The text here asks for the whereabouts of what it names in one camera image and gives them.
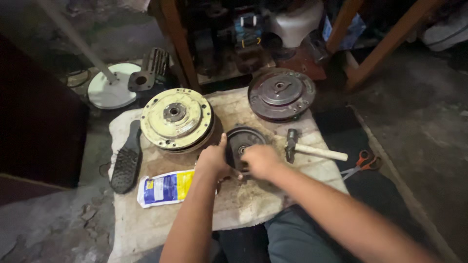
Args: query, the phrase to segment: scissors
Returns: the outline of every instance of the scissors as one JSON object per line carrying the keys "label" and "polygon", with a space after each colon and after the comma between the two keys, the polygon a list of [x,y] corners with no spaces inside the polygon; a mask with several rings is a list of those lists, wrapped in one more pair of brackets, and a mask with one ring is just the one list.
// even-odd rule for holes
{"label": "scissors", "polygon": [[[366,160],[371,160],[365,165],[362,165],[362,163]],[[343,177],[343,181],[348,179],[351,175],[362,171],[362,170],[378,170],[380,167],[382,167],[382,159],[378,156],[374,156],[372,159],[372,155],[366,151],[362,150],[359,152],[359,160],[356,162],[356,167],[345,170],[341,172],[340,174],[347,174],[345,177]]]}

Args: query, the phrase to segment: hammer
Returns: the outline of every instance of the hammer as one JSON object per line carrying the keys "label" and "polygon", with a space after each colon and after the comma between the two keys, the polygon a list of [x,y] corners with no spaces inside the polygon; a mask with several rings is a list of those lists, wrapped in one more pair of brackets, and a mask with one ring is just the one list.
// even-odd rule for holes
{"label": "hammer", "polygon": [[330,150],[323,150],[314,147],[310,147],[307,145],[302,145],[297,143],[298,133],[296,129],[289,129],[288,135],[286,137],[286,160],[289,163],[294,163],[294,154],[296,152],[302,153],[311,153],[320,157],[330,158],[335,160],[346,161],[348,160],[348,155],[345,153],[330,151]]}

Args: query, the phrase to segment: person's right hand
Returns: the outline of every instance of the person's right hand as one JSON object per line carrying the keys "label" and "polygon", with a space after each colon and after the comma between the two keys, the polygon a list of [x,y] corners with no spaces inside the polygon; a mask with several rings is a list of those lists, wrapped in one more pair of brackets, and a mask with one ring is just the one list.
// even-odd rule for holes
{"label": "person's right hand", "polygon": [[269,180],[272,171],[283,165],[270,145],[257,144],[246,148],[241,160],[249,164],[249,171],[253,177],[262,180]]}

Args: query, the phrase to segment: black pulley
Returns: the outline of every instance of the black pulley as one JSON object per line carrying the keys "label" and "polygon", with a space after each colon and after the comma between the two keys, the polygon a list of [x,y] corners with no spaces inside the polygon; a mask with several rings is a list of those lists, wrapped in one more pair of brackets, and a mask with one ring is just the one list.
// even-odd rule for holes
{"label": "black pulley", "polygon": [[251,109],[271,122],[286,122],[299,116],[314,99],[314,82],[289,69],[276,68],[254,78],[249,85]]}
{"label": "black pulley", "polygon": [[241,161],[241,156],[247,147],[254,144],[266,144],[265,136],[258,130],[238,126],[227,132],[226,162],[232,168],[241,171],[243,175],[249,175],[245,171],[245,164]]}

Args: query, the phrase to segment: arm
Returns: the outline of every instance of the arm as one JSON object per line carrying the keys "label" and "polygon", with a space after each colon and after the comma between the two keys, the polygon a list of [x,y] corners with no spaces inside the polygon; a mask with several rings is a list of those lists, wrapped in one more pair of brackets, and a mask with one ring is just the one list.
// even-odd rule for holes
{"label": "arm", "polygon": [[271,146],[246,149],[250,172],[286,191],[336,241],[366,263],[435,263],[426,250],[367,206],[294,171]]}
{"label": "arm", "polygon": [[230,171],[226,143],[223,133],[219,146],[209,146],[200,154],[189,192],[164,244],[161,263],[208,262],[216,184]]}

